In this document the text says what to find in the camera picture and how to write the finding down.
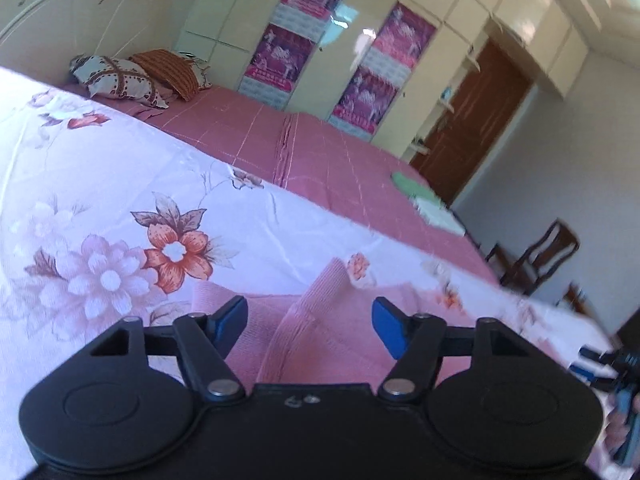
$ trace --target wooden chair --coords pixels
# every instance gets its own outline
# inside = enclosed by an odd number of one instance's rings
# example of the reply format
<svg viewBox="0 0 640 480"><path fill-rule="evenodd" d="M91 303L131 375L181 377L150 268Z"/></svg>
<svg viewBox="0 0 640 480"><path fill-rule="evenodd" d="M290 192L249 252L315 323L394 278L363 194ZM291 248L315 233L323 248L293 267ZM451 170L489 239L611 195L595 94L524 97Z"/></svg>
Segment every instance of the wooden chair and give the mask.
<svg viewBox="0 0 640 480"><path fill-rule="evenodd" d="M576 235L558 219L551 224L545 235L518 259L500 244L495 244L486 260L495 258L504 269L500 278L501 285L530 296L579 248L580 242Z"/></svg>
<svg viewBox="0 0 640 480"><path fill-rule="evenodd" d="M571 310L577 312L578 314L582 314L583 316L591 317L593 319L592 309L590 308L589 300L587 297L580 291L580 287L574 283L569 283L569 288L566 290L562 300L564 301Z"/></svg>

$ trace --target metal screw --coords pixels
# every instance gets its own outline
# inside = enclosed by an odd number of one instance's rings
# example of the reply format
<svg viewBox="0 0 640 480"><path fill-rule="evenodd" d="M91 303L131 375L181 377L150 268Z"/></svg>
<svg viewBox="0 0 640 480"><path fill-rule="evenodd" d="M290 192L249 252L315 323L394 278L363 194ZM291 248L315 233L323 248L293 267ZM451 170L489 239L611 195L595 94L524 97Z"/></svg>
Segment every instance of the metal screw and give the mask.
<svg viewBox="0 0 640 480"><path fill-rule="evenodd" d="M209 383L207 390L216 397L231 397L240 391L240 384L231 379L216 379Z"/></svg>
<svg viewBox="0 0 640 480"><path fill-rule="evenodd" d="M393 396L409 395L415 390L415 384L409 379L389 379L382 387Z"/></svg>
<svg viewBox="0 0 640 480"><path fill-rule="evenodd" d="M300 406L302 406L302 401L296 396L287 397L287 399L284 401L284 405L289 408L299 408Z"/></svg>

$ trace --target white headboard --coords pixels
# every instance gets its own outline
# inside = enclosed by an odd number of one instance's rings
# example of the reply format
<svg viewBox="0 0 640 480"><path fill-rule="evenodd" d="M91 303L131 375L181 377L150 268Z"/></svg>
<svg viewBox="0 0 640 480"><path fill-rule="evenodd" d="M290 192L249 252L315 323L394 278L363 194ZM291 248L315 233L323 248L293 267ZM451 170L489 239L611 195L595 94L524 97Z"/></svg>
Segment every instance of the white headboard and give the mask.
<svg viewBox="0 0 640 480"><path fill-rule="evenodd" d="M147 49L148 24L141 0L35 0L0 31L0 65L61 84L74 56Z"/></svg>

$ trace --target pillow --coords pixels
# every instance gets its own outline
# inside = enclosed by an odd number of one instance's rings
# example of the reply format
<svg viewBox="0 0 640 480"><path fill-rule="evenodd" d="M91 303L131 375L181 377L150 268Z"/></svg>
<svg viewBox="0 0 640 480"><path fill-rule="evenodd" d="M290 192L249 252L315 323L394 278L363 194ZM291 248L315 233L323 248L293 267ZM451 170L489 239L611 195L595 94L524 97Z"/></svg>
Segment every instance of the pillow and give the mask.
<svg viewBox="0 0 640 480"><path fill-rule="evenodd" d="M419 184L415 180L404 176L399 171L396 171L391 175L391 180L396 184L396 187L409 198L419 196L425 200L433 202L438 207L443 206L440 197L438 197L429 186Z"/></svg>
<svg viewBox="0 0 640 480"><path fill-rule="evenodd" d="M151 77L167 83L185 101L191 101L200 91L191 65L185 59L168 50L141 52L134 54L130 59L145 69Z"/></svg>
<svg viewBox="0 0 640 480"><path fill-rule="evenodd" d="M211 88L212 85L209 82L209 77L207 76L207 70L209 70L210 68L209 63L207 63L203 59L200 59L199 57L195 57L189 52L176 52L176 54L189 63L189 65L191 66L191 70L193 70L193 73L198 80L200 90Z"/></svg>
<svg viewBox="0 0 640 480"><path fill-rule="evenodd" d="M158 88L145 71L133 62L104 56L77 56L71 60L71 73L89 89L91 97L135 99L155 108L167 108Z"/></svg>

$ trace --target ceiling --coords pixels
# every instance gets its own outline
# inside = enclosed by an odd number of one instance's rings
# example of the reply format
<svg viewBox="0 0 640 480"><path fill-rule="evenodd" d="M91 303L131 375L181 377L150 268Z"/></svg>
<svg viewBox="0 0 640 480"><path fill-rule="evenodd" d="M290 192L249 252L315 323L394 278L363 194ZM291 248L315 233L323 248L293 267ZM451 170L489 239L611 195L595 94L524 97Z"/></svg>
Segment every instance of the ceiling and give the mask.
<svg viewBox="0 0 640 480"><path fill-rule="evenodd" d="M593 50L640 68L640 0L558 0Z"/></svg>

